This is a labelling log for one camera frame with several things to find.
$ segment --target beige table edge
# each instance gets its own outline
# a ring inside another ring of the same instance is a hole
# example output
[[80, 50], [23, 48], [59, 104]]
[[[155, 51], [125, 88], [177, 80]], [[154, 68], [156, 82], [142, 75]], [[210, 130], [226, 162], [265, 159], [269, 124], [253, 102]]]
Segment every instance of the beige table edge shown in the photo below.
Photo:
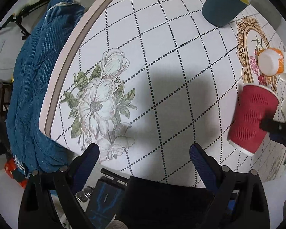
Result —
[[[49, 80], [48, 89], [47, 89], [46, 95], [45, 95], [43, 103], [42, 103], [40, 117], [39, 117], [39, 129], [44, 135], [46, 135], [49, 138], [51, 137], [51, 135], [50, 135], [50, 130], [46, 128], [47, 118], [49, 116], [49, 109], [50, 109], [50, 105], [52, 102], [52, 97], [53, 97], [53, 93], [55, 90], [55, 86], [56, 86], [56, 83], [59, 79], [59, 75], [60, 75], [60, 72], [63, 68], [63, 65], [65, 64], [65, 62], [69, 56], [70, 51], [76, 47], [75, 43], [79, 42], [79, 44], [81, 44], [81, 42], [84, 40], [86, 34], [89, 32], [90, 28], [93, 26], [94, 22], [98, 18], [97, 17], [93, 21], [90, 21], [91, 17], [95, 13], [97, 13], [99, 9], [102, 9], [102, 11], [103, 11], [108, 6], [108, 4], [110, 4], [111, 2], [112, 2], [112, 0], [96, 0], [91, 5], [91, 7], [88, 9], [88, 11], [83, 15], [83, 17], [79, 20], [78, 24], [75, 26], [74, 30], [70, 34], [70, 37], [68, 38], [66, 44], [64, 45], [62, 51], [60, 52], [60, 54], [58, 56], [58, 59], [55, 63], [54, 69], [52, 71], [52, 74], [51, 74], [51, 77]], [[88, 22], [91, 24], [89, 26], [89, 29], [86, 30], [85, 33], [82, 33], [85, 26], [88, 24]]]

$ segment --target dotted diamond pattern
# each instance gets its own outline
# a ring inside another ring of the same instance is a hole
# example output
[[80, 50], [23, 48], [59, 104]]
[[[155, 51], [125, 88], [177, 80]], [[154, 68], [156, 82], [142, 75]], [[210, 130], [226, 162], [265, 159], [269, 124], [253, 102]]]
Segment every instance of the dotted diamond pattern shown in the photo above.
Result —
[[[272, 178], [272, 163], [279, 161], [276, 156], [282, 146], [266, 136], [253, 157], [233, 148], [227, 133], [233, 123], [234, 106], [230, 111], [225, 108], [231, 99], [238, 106], [242, 84], [236, 68], [240, 65], [235, 57], [236, 22], [244, 16], [254, 16], [264, 25], [265, 19], [249, 6], [219, 29], [203, 18], [204, 2], [113, 0], [82, 42], [72, 63], [78, 71], [92, 70], [101, 62], [103, 52], [118, 48], [130, 60], [129, 68], [120, 77], [125, 89], [135, 88], [136, 96], [144, 97], [136, 104], [137, 116], [125, 120], [132, 126], [130, 132], [136, 143], [123, 157], [103, 162], [104, 166], [154, 181], [203, 187], [188, 155], [189, 146], [197, 142], [207, 154], [234, 171], [255, 168], [263, 180]], [[270, 45], [283, 48], [269, 26], [267, 23], [265, 33], [271, 38]], [[92, 55], [98, 59], [90, 62]], [[68, 73], [63, 91], [73, 89], [72, 75]], [[281, 98], [286, 94], [286, 83], [278, 80], [277, 87]], [[61, 128], [61, 132], [53, 140], [78, 152], [77, 139], [70, 139], [72, 120], [68, 122], [67, 115], [63, 115], [65, 104], [60, 103], [63, 91], [55, 114], [56, 126], [52, 128], [56, 132]], [[282, 120], [279, 110], [277, 117]]]

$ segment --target table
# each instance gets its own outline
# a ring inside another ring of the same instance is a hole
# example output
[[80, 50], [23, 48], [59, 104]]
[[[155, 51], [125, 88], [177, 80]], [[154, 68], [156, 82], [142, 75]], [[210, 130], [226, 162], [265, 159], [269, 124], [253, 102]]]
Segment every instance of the table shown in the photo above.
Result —
[[204, 2], [97, 0], [56, 62], [40, 130], [77, 154], [96, 143], [100, 164], [149, 180], [203, 187], [189, 159], [193, 142], [220, 165], [273, 179], [284, 146], [267, 135], [249, 157], [227, 134], [244, 83], [286, 97], [286, 83], [256, 63], [256, 50], [286, 48], [254, 7], [217, 28], [204, 19]]

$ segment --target red paper cup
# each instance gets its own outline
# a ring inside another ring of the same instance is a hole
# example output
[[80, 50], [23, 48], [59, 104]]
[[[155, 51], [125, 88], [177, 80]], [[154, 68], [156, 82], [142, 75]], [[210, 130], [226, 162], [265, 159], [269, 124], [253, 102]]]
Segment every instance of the red paper cup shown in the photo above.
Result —
[[229, 143], [253, 156], [266, 135], [259, 128], [260, 122], [264, 117], [273, 118], [278, 104], [279, 99], [271, 89], [258, 84], [245, 85], [235, 109], [235, 122], [229, 130]]

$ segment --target metal screw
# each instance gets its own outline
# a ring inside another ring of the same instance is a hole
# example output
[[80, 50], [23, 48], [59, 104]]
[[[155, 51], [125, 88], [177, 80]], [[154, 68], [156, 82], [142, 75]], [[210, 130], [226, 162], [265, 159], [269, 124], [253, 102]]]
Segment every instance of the metal screw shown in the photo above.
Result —
[[83, 191], [78, 191], [76, 193], [76, 198], [80, 201], [80, 202], [86, 202], [88, 200], [88, 198], [86, 197], [85, 193]]
[[36, 169], [31, 172], [31, 175], [32, 175], [32, 176], [35, 176], [35, 175], [37, 175], [37, 174], [38, 174], [38, 170], [36, 170]]
[[252, 170], [251, 170], [251, 174], [254, 175], [254, 176], [256, 176], [256, 175], [258, 174], [258, 172], [257, 172], [256, 170], [252, 169]]
[[92, 193], [93, 193], [93, 187], [87, 186], [83, 189], [83, 192], [85, 194], [85, 196], [90, 199]]
[[59, 171], [60, 171], [60, 172], [65, 172], [65, 171], [67, 171], [67, 170], [68, 170], [68, 166], [67, 166], [67, 165], [62, 166], [62, 167], [59, 168]]
[[228, 166], [226, 166], [226, 165], [223, 165], [223, 166], [221, 167], [221, 169], [222, 169], [224, 172], [229, 172], [229, 171], [230, 171], [230, 168], [229, 168]]

